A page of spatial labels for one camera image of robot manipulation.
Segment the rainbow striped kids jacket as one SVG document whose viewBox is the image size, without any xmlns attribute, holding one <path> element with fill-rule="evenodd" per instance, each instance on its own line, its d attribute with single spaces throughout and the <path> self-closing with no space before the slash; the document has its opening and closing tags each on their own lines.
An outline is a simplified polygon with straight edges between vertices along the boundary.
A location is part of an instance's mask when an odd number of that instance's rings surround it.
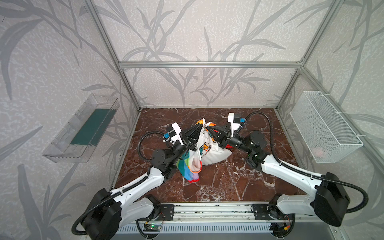
<svg viewBox="0 0 384 240">
<path fill-rule="evenodd" d="M 187 150 L 177 161 L 176 166 L 182 176 L 189 182 L 194 183 L 200 180 L 199 173 L 203 166 L 212 165 L 226 160 L 232 152 L 229 149 L 222 149 L 208 132 L 207 127 L 215 126 L 205 119 L 198 121 L 203 125 L 199 139 L 196 144 L 196 151 Z"/>
</svg>

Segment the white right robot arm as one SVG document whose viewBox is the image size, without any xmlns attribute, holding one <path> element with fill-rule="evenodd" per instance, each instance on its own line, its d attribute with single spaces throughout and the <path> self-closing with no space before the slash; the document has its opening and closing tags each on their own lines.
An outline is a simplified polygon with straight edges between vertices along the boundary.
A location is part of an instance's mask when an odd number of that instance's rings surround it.
<svg viewBox="0 0 384 240">
<path fill-rule="evenodd" d="M 291 165 L 267 153 L 267 144 L 260 131 L 253 131 L 245 138 L 232 135 L 230 126 L 208 126 L 207 130 L 220 147 L 231 146 L 248 154 L 247 164 L 259 172 L 273 175 L 304 191 L 304 195 L 280 195 L 271 203 L 279 212 L 317 216 L 328 225 L 342 224 L 350 198 L 343 185 L 337 184 L 336 175 L 316 174 Z"/>
</svg>

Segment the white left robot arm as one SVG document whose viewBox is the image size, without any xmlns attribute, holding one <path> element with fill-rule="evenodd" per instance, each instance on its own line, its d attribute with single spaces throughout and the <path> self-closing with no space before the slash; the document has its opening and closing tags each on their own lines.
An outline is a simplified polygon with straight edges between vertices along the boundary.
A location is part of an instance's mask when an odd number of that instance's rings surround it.
<svg viewBox="0 0 384 240">
<path fill-rule="evenodd" d="M 142 176 L 111 191 L 99 190 L 84 213 L 74 222 L 71 232 L 77 236 L 87 235 L 92 240 L 110 240 L 118 229 L 140 219 L 154 219 L 160 215 L 161 203 L 148 193 L 178 171 L 176 163 L 188 151 L 196 151 L 203 124 L 196 124 L 186 130 L 172 124 L 170 136 L 173 146 L 154 150 L 151 167 Z"/>
</svg>

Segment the green circuit board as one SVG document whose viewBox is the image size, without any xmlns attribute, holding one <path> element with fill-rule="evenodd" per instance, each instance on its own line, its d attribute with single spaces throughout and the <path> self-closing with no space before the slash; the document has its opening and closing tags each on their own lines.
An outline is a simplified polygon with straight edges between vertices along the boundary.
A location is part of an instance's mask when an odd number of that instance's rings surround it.
<svg viewBox="0 0 384 240">
<path fill-rule="evenodd" d="M 144 231 L 145 232 L 160 232 L 162 229 L 162 224 L 155 224 L 155 223 L 145 223 L 144 224 Z"/>
</svg>

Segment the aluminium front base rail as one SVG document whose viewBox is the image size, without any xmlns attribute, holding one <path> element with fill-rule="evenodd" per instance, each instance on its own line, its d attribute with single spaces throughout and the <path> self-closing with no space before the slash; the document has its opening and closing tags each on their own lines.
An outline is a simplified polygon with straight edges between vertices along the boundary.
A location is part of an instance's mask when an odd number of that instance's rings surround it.
<svg viewBox="0 0 384 240">
<path fill-rule="evenodd" d="M 145 232 L 156 235 L 158 233 L 275 233 L 279 239 L 284 239 L 287 232 L 291 232 L 299 223 L 319 223 L 315 216 L 291 214 L 283 220 L 256 220 L 251 205 L 267 204 L 266 202 L 185 202 L 161 204 L 160 215 L 154 219 L 140 219 L 126 224 L 117 233 L 131 233 L 137 230 L 136 222 L 162 224 L 160 232 Z"/>
</svg>

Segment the aluminium enclosure frame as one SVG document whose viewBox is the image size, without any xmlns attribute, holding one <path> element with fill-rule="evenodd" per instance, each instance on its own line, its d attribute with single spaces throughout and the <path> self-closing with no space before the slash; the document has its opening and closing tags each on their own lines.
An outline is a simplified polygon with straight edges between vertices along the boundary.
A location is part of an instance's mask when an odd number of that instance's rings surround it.
<svg viewBox="0 0 384 240">
<path fill-rule="evenodd" d="M 303 95 L 308 98 L 308 102 L 318 106 L 320 102 L 326 101 L 335 108 L 335 116 L 343 118 L 351 129 L 356 133 L 357 139 L 362 143 L 361 150 L 370 160 L 370 162 L 378 170 L 384 168 L 384 138 L 379 136 L 379 132 L 384 129 L 384 104 L 379 100 L 383 95 L 384 83 L 379 82 L 377 89 L 380 91 L 378 95 L 374 94 L 376 87 L 373 85 L 372 79 L 368 78 L 368 74 L 361 72 L 361 66 L 368 63 L 369 55 L 367 45 L 378 35 L 384 33 L 383 29 L 374 31 L 371 23 L 384 21 L 384 3 L 383 1 L 325 1 L 316 6 L 309 7 L 307 12 L 314 14 L 316 11 L 327 10 L 319 29 L 315 33 L 308 49 L 303 58 L 297 62 L 261 62 L 260 60 L 252 60 L 247 62 L 239 61 L 217 61 L 211 58 L 209 61 L 187 61 L 183 59 L 174 59 L 173 61 L 120 61 L 113 49 L 108 32 L 103 24 L 102 16 L 107 16 L 127 24 L 128 20 L 124 18 L 122 11 L 112 14 L 97 7 L 93 1 L 86 1 L 82 11 L 89 12 L 96 24 L 98 32 L 101 34 L 102 40 L 105 42 L 113 63 L 117 66 L 118 73 L 121 77 L 125 76 L 126 69 L 294 69 L 295 73 L 291 77 L 290 83 L 280 98 L 277 109 L 278 111 L 287 110 L 288 99 L 293 97 L 293 93 L 299 84 L 299 79 L 305 79 L 307 84 L 312 87 L 311 91 L 304 91 Z M 343 19 L 349 18 L 353 12 L 359 12 L 356 19 L 353 34 L 350 36 L 350 45 L 347 50 L 355 54 L 356 59 L 351 62 L 350 71 L 344 70 L 341 63 L 336 63 L 336 54 L 330 51 L 331 32 L 337 29 L 337 25 L 342 23 Z M 324 60 L 327 62 L 332 72 L 341 71 L 346 77 L 346 83 L 343 85 L 341 92 L 334 91 L 333 88 L 326 87 L 324 78 L 324 67 L 317 66 L 315 72 L 310 70 L 310 62 L 314 59 L 314 55 L 320 51 L 320 46 L 324 45 Z M 356 78 L 367 79 L 367 84 L 362 87 L 360 93 L 356 94 L 356 98 L 362 98 L 365 102 L 372 101 L 379 106 L 379 115 L 370 115 L 366 110 L 354 112 L 347 108 L 347 102 L 353 102 L 355 98 L 350 97 Z"/>
</svg>

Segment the clear plastic wall tray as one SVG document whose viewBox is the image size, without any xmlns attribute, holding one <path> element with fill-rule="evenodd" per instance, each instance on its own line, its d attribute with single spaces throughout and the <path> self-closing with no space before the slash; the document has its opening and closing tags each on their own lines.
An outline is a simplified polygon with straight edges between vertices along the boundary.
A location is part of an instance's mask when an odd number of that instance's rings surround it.
<svg viewBox="0 0 384 240">
<path fill-rule="evenodd" d="M 43 156 L 54 163 L 87 163 L 119 107 L 117 97 L 90 94 Z"/>
</svg>

